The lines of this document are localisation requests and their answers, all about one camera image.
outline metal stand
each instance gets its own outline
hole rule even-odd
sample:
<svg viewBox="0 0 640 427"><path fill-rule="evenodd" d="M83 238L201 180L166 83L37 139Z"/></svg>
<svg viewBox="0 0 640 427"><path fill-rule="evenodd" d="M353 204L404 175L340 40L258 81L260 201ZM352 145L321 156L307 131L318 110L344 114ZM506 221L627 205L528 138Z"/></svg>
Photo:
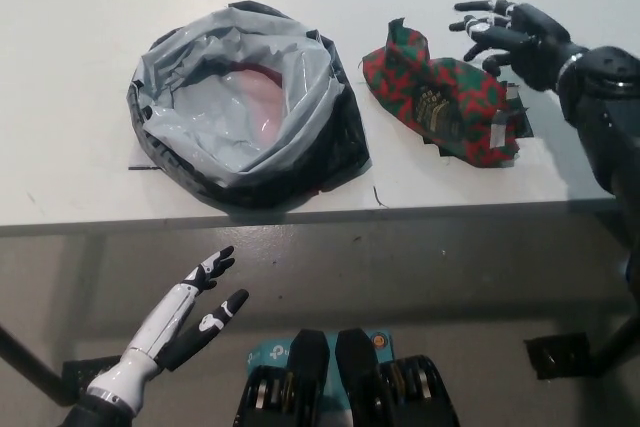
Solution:
<svg viewBox="0 0 640 427"><path fill-rule="evenodd" d="M0 326L0 358L61 407L73 405L78 392Z"/></svg>
<svg viewBox="0 0 640 427"><path fill-rule="evenodd" d="M627 320L598 352L592 354L592 375L600 377L611 367L615 367L638 339L640 339L640 316L636 314Z"/></svg>

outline table leg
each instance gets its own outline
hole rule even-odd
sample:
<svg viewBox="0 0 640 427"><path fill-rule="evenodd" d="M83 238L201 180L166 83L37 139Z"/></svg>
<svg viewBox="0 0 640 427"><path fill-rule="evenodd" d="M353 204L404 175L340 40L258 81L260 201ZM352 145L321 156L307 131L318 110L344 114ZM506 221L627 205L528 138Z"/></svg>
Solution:
<svg viewBox="0 0 640 427"><path fill-rule="evenodd" d="M47 367L33 352L0 326L0 358L61 407L73 405L78 392Z"/></svg>

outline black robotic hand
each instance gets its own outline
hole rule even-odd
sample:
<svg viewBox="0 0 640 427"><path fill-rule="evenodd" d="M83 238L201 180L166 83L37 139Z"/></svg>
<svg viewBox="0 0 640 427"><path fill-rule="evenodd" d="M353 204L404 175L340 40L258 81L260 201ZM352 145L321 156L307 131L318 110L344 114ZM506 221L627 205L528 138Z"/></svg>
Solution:
<svg viewBox="0 0 640 427"><path fill-rule="evenodd" d="M556 90L563 70L587 51L571 42L562 25L529 4L484 0L462 2L454 8L459 12L480 10L495 14L483 18L466 15L463 21L449 26L453 32L466 31L476 42L464 60L473 60L486 50L504 50L505 53L487 57L482 68L497 77L501 66L511 65L535 90Z"/></svg>

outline blue box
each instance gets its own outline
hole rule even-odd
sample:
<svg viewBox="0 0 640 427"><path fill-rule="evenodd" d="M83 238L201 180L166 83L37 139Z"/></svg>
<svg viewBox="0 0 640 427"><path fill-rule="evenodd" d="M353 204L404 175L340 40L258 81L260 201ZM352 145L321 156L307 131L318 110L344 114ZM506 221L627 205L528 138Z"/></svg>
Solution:
<svg viewBox="0 0 640 427"><path fill-rule="evenodd" d="M388 330L366 330L365 331L376 350L379 362L393 360L393 345L391 334ZM324 386L324 393L320 404L321 412L350 410L347 393L340 381L340 371L335 357L337 333L325 334L329 343L331 358L327 371L327 382ZM292 338L267 340L253 349L247 357L247 370L251 371L258 365L269 365L272 367L286 367L289 358L289 348Z"/></svg>

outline gray floor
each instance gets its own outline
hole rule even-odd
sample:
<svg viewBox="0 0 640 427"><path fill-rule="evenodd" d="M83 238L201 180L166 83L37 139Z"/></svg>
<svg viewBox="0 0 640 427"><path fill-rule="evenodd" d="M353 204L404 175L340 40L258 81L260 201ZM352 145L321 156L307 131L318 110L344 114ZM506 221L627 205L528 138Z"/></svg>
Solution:
<svg viewBox="0 0 640 427"><path fill-rule="evenodd" d="M58 369L120 353L164 292L228 244L238 264L196 313L240 287L251 299L204 352L149 385L138 427L230 426L255 344L352 326L390 328L398 356L432 357L465 427L640 423L639 358L600 381L541 382L523 345L574 330L597 342L630 311L625 252L590 217L0 239L0 322ZM3 363L0 388L1 425L64 415Z"/></svg>

